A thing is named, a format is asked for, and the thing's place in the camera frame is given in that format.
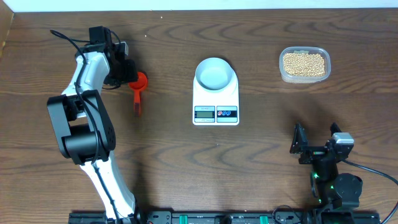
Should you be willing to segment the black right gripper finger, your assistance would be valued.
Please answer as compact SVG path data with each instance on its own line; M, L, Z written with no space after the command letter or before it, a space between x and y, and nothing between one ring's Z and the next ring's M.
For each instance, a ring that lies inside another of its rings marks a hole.
M333 122L332 125L330 126L330 132L331 134L342 133L342 130L335 122Z
M297 123L294 127L294 136L289 152L291 154L301 154L307 150L307 147L308 139L305 130L300 123Z

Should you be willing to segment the red plastic measuring scoop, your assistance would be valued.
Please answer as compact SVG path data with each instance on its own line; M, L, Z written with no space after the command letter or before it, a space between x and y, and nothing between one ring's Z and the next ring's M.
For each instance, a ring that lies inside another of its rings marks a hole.
M141 93L148 86L148 78L143 72L137 73L137 81L128 83L129 88L134 92L134 115L141 115Z

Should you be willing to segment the white digital kitchen scale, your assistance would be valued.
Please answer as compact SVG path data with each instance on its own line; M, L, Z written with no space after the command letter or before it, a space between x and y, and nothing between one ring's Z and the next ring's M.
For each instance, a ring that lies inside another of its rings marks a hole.
M192 123L196 126L237 126L240 122L236 73L224 89L209 91L193 80Z

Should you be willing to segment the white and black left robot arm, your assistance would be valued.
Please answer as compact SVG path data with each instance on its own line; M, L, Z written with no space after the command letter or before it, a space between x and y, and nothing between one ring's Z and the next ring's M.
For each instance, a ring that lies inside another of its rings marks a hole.
M146 223L147 215L137 206L116 163L116 134L101 99L101 91L123 84L134 91L134 109L140 113L140 92L148 84L128 59L128 45L112 38L103 26L89 29L89 40L77 47L76 70L70 84L59 96L50 97L47 109L63 157L71 159L89 176L105 206L101 217L70 214L73 223Z

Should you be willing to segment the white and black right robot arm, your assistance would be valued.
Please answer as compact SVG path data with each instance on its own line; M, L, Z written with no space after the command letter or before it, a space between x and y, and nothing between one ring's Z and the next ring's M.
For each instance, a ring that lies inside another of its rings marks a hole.
M329 210L359 207L362 192L361 178L338 172L337 163L348 158L354 147L350 133L343 132L336 123L330 127L331 138L324 146L310 146L305 129L299 123L294 127L291 154L298 154L300 164L312 166L313 193Z

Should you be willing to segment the white plastic bowl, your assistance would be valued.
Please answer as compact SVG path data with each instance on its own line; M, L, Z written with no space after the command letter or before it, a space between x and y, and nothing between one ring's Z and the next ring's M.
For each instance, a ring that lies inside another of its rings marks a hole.
M195 80L209 91L226 88L235 74L231 65L222 58L211 57L201 61L195 70Z

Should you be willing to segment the clear container of soybeans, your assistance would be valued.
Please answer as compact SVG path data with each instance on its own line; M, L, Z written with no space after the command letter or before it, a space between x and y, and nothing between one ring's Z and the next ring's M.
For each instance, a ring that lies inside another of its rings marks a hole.
M319 47L287 47L279 56L279 69L287 83L317 83L330 76L331 58Z

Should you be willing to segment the black mounting rail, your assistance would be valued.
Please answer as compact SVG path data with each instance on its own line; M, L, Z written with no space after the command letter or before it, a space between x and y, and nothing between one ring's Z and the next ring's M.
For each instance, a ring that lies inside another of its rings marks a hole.
M311 218L295 215L293 212L275 213L172 213L167 211L151 212L147 215L147 224L275 224L275 223L315 223ZM376 213L329 213L321 223L380 223Z

